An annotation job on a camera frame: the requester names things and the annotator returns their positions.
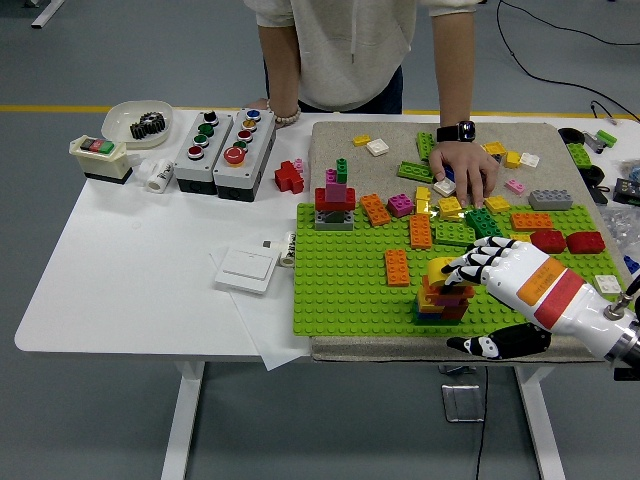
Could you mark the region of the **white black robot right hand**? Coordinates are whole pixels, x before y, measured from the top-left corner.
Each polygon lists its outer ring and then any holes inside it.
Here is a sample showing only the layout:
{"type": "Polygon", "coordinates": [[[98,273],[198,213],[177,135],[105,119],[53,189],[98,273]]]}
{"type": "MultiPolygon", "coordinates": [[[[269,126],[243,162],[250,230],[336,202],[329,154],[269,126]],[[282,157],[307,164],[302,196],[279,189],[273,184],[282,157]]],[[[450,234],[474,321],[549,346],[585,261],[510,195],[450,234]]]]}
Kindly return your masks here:
{"type": "Polygon", "coordinates": [[[545,351],[552,335],[578,339],[591,354],[639,367],[639,321],[623,303],[614,305],[575,271],[528,242],[481,238],[441,269],[446,287],[483,285],[525,324],[487,336],[452,337],[448,347],[487,359],[506,360],[545,351]]]}

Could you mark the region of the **person's left hand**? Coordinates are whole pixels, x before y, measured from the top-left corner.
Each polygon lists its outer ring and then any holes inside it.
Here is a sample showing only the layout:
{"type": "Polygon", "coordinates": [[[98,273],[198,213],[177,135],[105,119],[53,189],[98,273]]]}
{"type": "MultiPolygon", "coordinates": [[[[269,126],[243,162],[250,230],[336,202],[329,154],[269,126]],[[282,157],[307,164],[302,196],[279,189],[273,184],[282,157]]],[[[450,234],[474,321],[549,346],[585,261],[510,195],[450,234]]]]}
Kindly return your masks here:
{"type": "Polygon", "coordinates": [[[445,167],[451,168],[461,206],[482,208],[495,189],[499,164],[476,143],[438,143],[431,151],[429,164],[437,182],[445,178],[445,167]]]}

